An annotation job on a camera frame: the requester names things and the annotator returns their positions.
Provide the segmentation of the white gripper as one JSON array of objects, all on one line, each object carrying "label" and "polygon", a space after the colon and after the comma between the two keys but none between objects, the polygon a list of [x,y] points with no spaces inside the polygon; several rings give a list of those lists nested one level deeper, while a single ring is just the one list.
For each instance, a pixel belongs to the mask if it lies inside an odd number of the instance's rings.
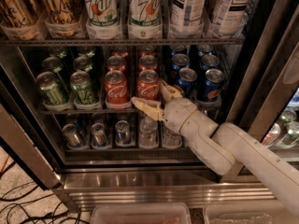
[{"label": "white gripper", "polygon": [[164,110],[158,101],[138,97],[132,97],[131,101],[137,109],[147,116],[156,121],[164,121],[164,125],[168,129],[174,133],[179,133],[184,122],[197,110],[197,106],[189,99],[181,98],[180,90],[168,85],[163,79],[160,80],[160,93],[167,102]]}]

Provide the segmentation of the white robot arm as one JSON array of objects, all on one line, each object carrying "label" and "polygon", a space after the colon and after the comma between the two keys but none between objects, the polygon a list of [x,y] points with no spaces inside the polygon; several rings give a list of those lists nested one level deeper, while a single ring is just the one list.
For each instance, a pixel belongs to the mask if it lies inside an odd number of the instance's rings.
[{"label": "white robot arm", "polygon": [[221,125],[198,110],[191,100],[166,82],[160,84],[165,105],[133,97],[132,103],[188,141],[196,157],[218,175],[236,162],[245,165],[284,206],[299,217],[299,171],[232,123]]}]

